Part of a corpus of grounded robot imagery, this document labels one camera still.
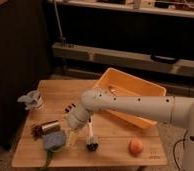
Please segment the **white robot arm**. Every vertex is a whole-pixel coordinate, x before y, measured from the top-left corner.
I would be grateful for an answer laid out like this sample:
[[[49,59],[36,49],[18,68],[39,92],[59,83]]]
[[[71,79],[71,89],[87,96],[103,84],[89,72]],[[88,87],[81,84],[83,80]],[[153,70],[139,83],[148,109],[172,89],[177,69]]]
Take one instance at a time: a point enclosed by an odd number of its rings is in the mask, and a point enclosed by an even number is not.
[[[101,88],[84,91],[70,108],[66,120],[82,129],[98,111],[113,110],[169,123],[188,131],[181,171],[194,171],[194,98],[178,96],[115,96]]]

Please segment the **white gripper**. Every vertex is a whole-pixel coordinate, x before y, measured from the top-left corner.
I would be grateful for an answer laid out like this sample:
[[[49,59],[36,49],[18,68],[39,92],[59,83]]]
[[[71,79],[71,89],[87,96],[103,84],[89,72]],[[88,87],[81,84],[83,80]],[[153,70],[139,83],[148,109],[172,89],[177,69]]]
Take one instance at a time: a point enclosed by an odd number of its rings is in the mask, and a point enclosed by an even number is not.
[[[81,105],[76,106],[69,113],[66,113],[66,120],[72,130],[82,129],[90,119],[91,114]],[[67,144],[72,146],[77,139],[77,132],[70,131]]]

